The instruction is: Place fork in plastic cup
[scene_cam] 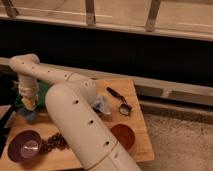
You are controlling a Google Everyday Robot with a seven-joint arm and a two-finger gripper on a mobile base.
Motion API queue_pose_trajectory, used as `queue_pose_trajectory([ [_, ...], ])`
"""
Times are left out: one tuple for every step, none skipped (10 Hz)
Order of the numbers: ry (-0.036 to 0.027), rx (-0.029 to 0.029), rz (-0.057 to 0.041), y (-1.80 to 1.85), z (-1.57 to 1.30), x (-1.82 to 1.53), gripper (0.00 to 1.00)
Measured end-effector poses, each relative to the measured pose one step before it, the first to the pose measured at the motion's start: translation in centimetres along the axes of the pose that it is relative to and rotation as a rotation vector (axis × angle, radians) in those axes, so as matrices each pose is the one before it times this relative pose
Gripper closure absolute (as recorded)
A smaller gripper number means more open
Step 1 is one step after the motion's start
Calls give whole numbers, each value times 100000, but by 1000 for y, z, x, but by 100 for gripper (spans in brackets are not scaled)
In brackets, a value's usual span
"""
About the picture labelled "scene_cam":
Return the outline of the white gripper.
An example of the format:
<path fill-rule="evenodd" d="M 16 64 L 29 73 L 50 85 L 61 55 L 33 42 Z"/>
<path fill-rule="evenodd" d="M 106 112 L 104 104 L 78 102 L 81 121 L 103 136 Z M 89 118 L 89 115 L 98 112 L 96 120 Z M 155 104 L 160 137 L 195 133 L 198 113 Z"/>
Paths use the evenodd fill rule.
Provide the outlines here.
<path fill-rule="evenodd" d="M 22 96 L 22 103 L 27 110 L 33 111 L 37 107 L 39 85 L 34 77 L 19 75 L 18 89 Z"/>

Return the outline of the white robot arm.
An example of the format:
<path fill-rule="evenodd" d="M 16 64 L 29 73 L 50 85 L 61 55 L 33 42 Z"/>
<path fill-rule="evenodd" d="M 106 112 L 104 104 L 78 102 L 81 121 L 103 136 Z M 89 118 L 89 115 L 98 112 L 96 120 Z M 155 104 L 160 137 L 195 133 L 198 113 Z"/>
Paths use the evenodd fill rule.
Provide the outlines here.
<path fill-rule="evenodd" d="M 38 82 L 50 85 L 47 112 L 86 171 L 141 171 L 92 109 L 97 89 L 91 78 L 44 66 L 35 54 L 14 56 L 9 66 L 18 74 L 19 94 L 27 110 L 37 107 Z"/>

